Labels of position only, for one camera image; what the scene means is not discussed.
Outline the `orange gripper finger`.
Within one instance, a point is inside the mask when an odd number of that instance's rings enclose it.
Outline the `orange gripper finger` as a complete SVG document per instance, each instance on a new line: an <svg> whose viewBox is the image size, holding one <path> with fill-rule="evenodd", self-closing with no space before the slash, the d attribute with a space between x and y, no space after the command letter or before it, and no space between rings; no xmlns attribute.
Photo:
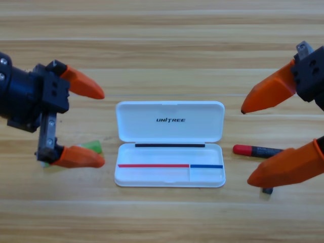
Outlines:
<svg viewBox="0 0 324 243"><path fill-rule="evenodd" d="M288 148L258 165L247 179L255 187L278 187L304 182L323 173L323 138Z"/></svg>

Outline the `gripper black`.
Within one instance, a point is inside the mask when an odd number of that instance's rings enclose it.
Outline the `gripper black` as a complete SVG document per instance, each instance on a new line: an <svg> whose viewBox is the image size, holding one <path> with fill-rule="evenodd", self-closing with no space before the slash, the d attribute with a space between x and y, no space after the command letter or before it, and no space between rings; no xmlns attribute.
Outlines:
<svg viewBox="0 0 324 243"><path fill-rule="evenodd" d="M7 125L30 133L39 130L38 161L68 169L100 168L105 159L95 151L57 144L57 114L69 110L69 90L93 99L105 97L93 79L69 65L59 76L63 67L56 60L47 66L38 64L30 72L12 67L7 81Z"/></svg>
<svg viewBox="0 0 324 243"><path fill-rule="evenodd" d="M243 114L275 107L296 92L304 101L314 101L323 109L323 46L314 50L302 41L296 49L295 60L251 89L241 106Z"/></svg>

